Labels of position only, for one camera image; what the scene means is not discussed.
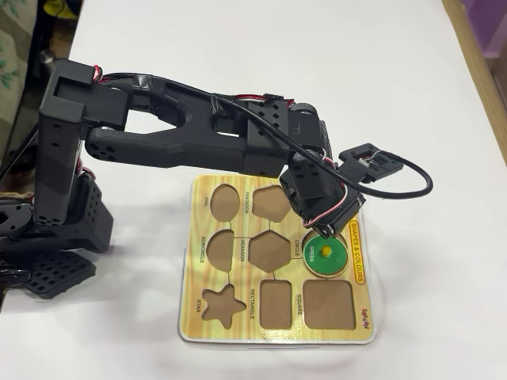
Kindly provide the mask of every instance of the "hexagon cutout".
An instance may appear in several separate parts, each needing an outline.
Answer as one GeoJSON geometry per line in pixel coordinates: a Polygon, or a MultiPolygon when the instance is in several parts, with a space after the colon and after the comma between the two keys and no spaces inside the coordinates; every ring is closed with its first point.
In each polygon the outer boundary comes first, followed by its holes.
{"type": "Polygon", "coordinates": [[[291,260],[291,243],[274,232],[266,231],[250,239],[248,261],[264,272],[274,272],[291,260]]]}
{"type": "Polygon", "coordinates": [[[280,186],[259,188],[253,192],[252,213],[259,218],[280,223],[290,210],[291,205],[280,186]]]}

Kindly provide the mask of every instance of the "black wire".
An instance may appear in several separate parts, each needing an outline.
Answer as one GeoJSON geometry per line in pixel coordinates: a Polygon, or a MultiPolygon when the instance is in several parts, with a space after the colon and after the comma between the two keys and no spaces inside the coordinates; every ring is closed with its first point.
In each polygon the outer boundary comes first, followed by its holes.
{"type": "Polygon", "coordinates": [[[33,126],[32,130],[30,131],[30,133],[28,134],[28,136],[26,136],[25,140],[17,148],[16,152],[13,154],[13,156],[11,157],[11,159],[9,160],[9,162],[7,162],[7,165],[4,166],[4,168],[2,169],[2,171],[0,171],[0,181],[9,172],[10,168],[12,167],[12,165],[14,165],[14,162],[16,162],[16,160],[19,158],[19,156],[21,156],[23,154],[23,152],[28,147],[28,145],[30,145],[30,143],[32,142],[33,138],[35,137],[35,135],[37,134],[38,131],[39,131],[39,124],[36,123],[33,126]]]}
{"type": "MultiPolygon", "coordinates": [[[[108,74],[106,75],[107,78],[133,78],[135,74],[133,73],[114,73],[114,74],[108,74]]],[[[169,79],[161,78],[161,77],[153,77],[157,79],[161,79],[165,81],[166,83],[170,84],[172,87],[184,90],[188,93],[193,93],[195,95],[198,95],[200,97],[212,97],[216,96],[216,98],[224,103],[225,105],[229,105],[232,108],[236,108],[240,112],[247,115],[250,119],[255,120],[258,122],[260,127],[267,131],[271,136],[279,139],[286,145],[290,146],[294,151],[301,154],[303,157],[305,157],[308,161],[312,162],[314,165],[318,166],[321,170],[324,170],[326,173],[332,175],[333,177],[337,178],[340,182],[348,185],[350,188],[355,188],[358,192],[362,192],[368,196],[375,196],[377,198],[384,198],[386,200],[408,200],[412,198],[418,198],[421,196],[425,196],[429,194],[433,190],[433,180],[427,174],[426,171],[423,170],[423,168],[417,166],[411,161],[406,160],[405,158],[399,157],[396,154],[392,154],[390,152],[386,152],[384,150],[381,150],[380,153],[384,154],[388,158],[395,160],[397,162],[401,162],[402,164],[408,166],[415,172],[419,173],[426,181],[426,187],[422,190],[417,190],[415,192],[383,192],[380,190],[375,190],[374,188],[367,188],[366,186],[363,186],[361,184],[357,184],[355,182],[352,182],[349,178],[345,177],[343,174],[338,172],[336,169],[332,169],[329,165],[327,165],[323,160],[318,159],[317,157],[310,154],[306,149],[304,149],[301,145],[299,145],[297,142],[292,140],[290,137],[285,135],[283,132],[279,131],[276,127],[274,127],[271,123],[264,120],[262,117],[260,117],[257,113],[249,110],[247,107],[244,107],[243,105],[239,103],[235,103],[226,97],[224,95],[219,94],[210,94],[206,91],[203,91],[201,89],[196,89],[194,87],[191,87],[189,85],[184,85],[182,83],[178,83],[175,81],[171,81],[169,79]]]]}
{"type": "Polygon", "coordinates": [[[308,161],[312,162],[316,166],[318,166],[321,170],[324,170],[328,174],[331,174],[333,177],[337,178],[339,181],[343,182],[344,184],[348,185],[351,188],[355,188],[358,192],[362,192],[369,196],[376,196],[378,198],[384,198],[386,200],[408,200],[412,198],[418,198],[421,196],[425,196],[429,194],[433,190],[433,180],[431,177],[427,174],[426,171],[423,170],[423,168],[415,165],[413,162],[406,160],[405,158],[399,157],[396,154],[392,154],[390,152],[386,152],[384,150],[381,150],[380,153],[384,154],[385,156],[389,157],[392,160],[395,160],[397,162],[401,162],[404,165],[407,165],[409,168],[415,170],[417,173],[419,173],[426,181],[426,187],[422,190],[417,190],[415,192],[383,192],[380,190],[375,190],[374,188],[367,188],[365,186],[362,186],[360,184],[356,184],[352,182],[349,178],[342,175],[340,172],[332,169],[329,165],[323,162],[323,160],[320,160],[316,158],[315,156],[311,155],[309,152],[307,152],[306,149],[304,149],[302,146],[300,146],[297,142],[293,141],[290,137],[285,135],[283,132],[279,131],[277,128],[275,128],[271,123],[264,120],[262,117],[260,117],[257,113],[249,110],[246,107],[243,107],[241,104],[234,103],[233,101],[230,101],[229,99],[222,97],[220,95],[217,95],[218,99],[223,102],[226,105],[230,105],[233,108],[236,108],[237,110],[245,113],[250,119],[253,119],[257,121],[265,131],[267,131],[270,135],[273,135],[274,137],[281,140],[283,143],[290,146],[293,150],[304,156],[308,161]]]}

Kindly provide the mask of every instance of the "cable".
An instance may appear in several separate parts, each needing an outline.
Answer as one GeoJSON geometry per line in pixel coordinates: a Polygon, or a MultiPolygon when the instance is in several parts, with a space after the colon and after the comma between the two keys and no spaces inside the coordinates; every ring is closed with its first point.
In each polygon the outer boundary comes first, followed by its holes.
{"type": "Polygon", "coordinates": [[[377,198],[384,198],[386,200],[408,200],[412,198],[418,198],[420,196],[425,196],[429,194],[433,190],[433,180],[431,177],[427,174],[426,171],[423,170],[423,168],[417,166],[411,161],[406,160],[405,158],[399,157],[396,154],[392,154],[390,152],[386,152],[385,150],[381,150],[380,153],[387,156],[388,158],[400,162],[409,168],[413,169],[417,173],[419,173],[426,181],[426,187],[422,190],[417,190],[415,192],[383,192],[380,190],[375,190],[373,188],[367,188],[366,186],[356,184],[352,182],[349,178],[345,177],[343,174],[338,172],[336,169],[330,168],[328,165],[324,164],[322,160],[319,160],[318,158],[314,157],[310,153],[308,153],[302,146],[300,146],[297,142],[293,141],[290,137],[285,135],[283,132],[279,131],[277,128],[275,128],[271,123],[264,120],[262,117],[260,117],[257,113],[250,111],[248,108],[243,107],[242,105],[238,103],[234,103],[233,101],[230,101],[229,99],[217,95],[217,98],[222,103],[231,106],[232,108],[236,108],[237,110],[245,113],[247,116],[250,117],[250,119],[253,119],[260,124],[260,126],[267,131],[270,135],[278,138],[286,145],[290,146],[293,150],[295,150],[297,153],[301,154],[303,157],[305,157],[308,161],[313,163],[314,165],[318,166],[320,169],[324,170],[326,173],[332,175],[333,177],[337,178],[339,181],[343,182],[344,184],[348,185],[351,188],[356,189],[358,192],[362,192],[369,196],[375,196],[377,198]]]}
{"type": "MultiPolygon", "coordinates": [[[[106,78],[133,78],[135,74],[133,73],[114,73],[114,74],[108,74],[105,77],[106,78]]],[[[167,84],[171,85],[172,87],[178,88],[180,90],[183,90],[187,93],[192,93],[194,95],[200,96],[200,97],[212,97],[213,95],[210,93],[207,93],[206,91],[203,91],[201,89],[193,88],[189,85],[184,85],[182,83],[178,83],[175,81],[171,81],[166,78],[161,77],[155,77],[153,78],[161,79],[165,81],[167,84]]],[[[297,142],[292,140],[290,137],[285,135],[282,131],[279,131],[276,127],[274,127],[271,123],[260,117],[257,113],[249,110],[247,107],[244,107],[243,105],[239,103],[235,103],[234,101],[231,101],[227,99],[224,95],[221,94],[215,94],[216,98],[223,104],[229,105],[232,108],[235,108],[239,110],[240,112],[247,115],[250,119],[257,121],[257,124],[267,131],[271,136],[279,139],[281,142],[285,143],[289,147],[291,147],[295,152],[301,154],[303,157],[305,157],[308,161],[313,163],[314,165],[318,166],[321,170],[324,170],[326,173],[330,174],[334,178],[338,179],[340,182],[342,182],[345,185],[348,185],[350,188],[356,189],[358,192],[362,192],[369,196],[375,196],[377,198],[384,198],[387,200],[408,200],[412,198],[418,198],[421,196],[425,196],[429,194],[433,190],[433,180],[431,177],[427,174],[426,171],[423,170],[423,168],[417,166],[411,161],[406,160],[405,158],[399,157],[396,154],[392,154],[390,152],[386,152],[385,150],[381,150],[380,153],[387,156],[391,160],[400,162],[418,174],[420,174],[426,181],[426,186],[422,190],[417,190],[415,192],[383,192],[380,190],[375,190],[373,188],[367,188],[366,186],[363,186],[361,184],[356,184],[352,182],[349,178],[345,177],[343,174],[338,172],[336,168],[331,168],[329,165],[326,165],[322,162],[322,160],[319,160],[318,158],[314,157],[312,154],[308,153],[301,145],[299,145],[297,142]]]]}
{"type": "Polygon", "coordinates": [[[310,228],[312,227],[316,222],[318,222],[320,219],[324,218],[325,216],[329,215],[331,212],[335,211],[337,208],[339,208],[347,199],[347,195],[349,194],[349,188],[346,185],[343,185],[344,188],[344,195],[343,198],[341,198],[338,203],[336,203],[334,206],[332,206],[329,210],[322,212],[320,215],[316,216],[313,219],[310,219],[308,222],[303,222],[303,227],[310,228]]]}
{"type": "Polygon", "coordinates": [[[33,138],[39,131],[39,124],[36,123],[30,133],[26,136],[25,140],[21,143],[21,145],[17,148],[16,152],[14,152],[11,159],[7,162],[7,165],[2,169],[0,172],[0,181],[3,179],[3,177],[9,172],[10,168],[14,165],[16,160],[23,154],[25,149],[30,145],[33,138]]]}
{"type": "MultiPolygon", "coordinates": [[[[326,157],[325,150],[324,150],[324,156],[322,157],[322,160],[327,162],[333,168],[336,168],[336,165],[334,164],[333,160],[326,157]]],[[[303,227],[305,227],[305,228],[312,227],[316,222],[318,222],[320,219],[324,218],[325,216],[327,216],[328,214],[330,214],[331,212],[333,212],[334,210],[339,208],[345,202],[345,200],[347,199],[347,195],[349,194],[349,188],[344,184],[340,184],[340,185],[343,187],[345,193],[344,193],[343,197],[338,201],[338,203],[336,203],[334,206],[332,206],[329,210],[322,212],[320,215],[317,215],[313,219],[310,219],[308,222],[303,221],[303,227]]]]}

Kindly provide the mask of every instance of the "red and white wire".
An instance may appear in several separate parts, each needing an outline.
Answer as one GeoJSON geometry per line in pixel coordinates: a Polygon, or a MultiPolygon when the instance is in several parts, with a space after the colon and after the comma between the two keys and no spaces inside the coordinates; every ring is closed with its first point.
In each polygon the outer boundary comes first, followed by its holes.
{"type": "MultiPolygon", "coordinates": [[[[333,166],[334,168],[336,168],[336,165],[334,164],[333,160],[330,159],[329,157],[326,157],[326,151],[325,150],[324,150],[324,156],[322,157],[322,160],[325,161],[327,164],[329,164],[329,165],[333,166]]],[[[337,210],[345,202],[345,200],[347,199],[347,195],[349,194],[349,188],[347,187],[346,184],[342,184],[342,183],[340,183],[340,186],[343,188],[343,190],[345,192],[344,195],[343,195],[343,197],[340,199],[340,201],[338,201],[338,203],[336,203],[334,206],[332,206],[329,210],[322,212],[320,215],[317,215],[315,218],[310,219],[307,222],[303,222],[303,227],[308,228],[308,227],[313,226],[320,219],[322,219],[325,216],[329,215],[331,212],[337,210]]]]}

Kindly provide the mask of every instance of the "oval cutout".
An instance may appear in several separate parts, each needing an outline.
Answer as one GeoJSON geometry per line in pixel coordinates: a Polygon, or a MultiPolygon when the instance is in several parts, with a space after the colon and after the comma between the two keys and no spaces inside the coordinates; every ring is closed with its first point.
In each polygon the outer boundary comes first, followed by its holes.
{"type": "Polygon", "coordinates": [[[239,195],[229,184],[221,184],[212,195],[213,217],[219,222],[230,222],[239,210],[239,195]]]}
{"type": "Polygon", "coordinates": [[[222,272],[229,272],[232,265],[232,245],[234,233],[232,230],[217,232],[209,240],[206,254],[211,265],[222,272]]]}

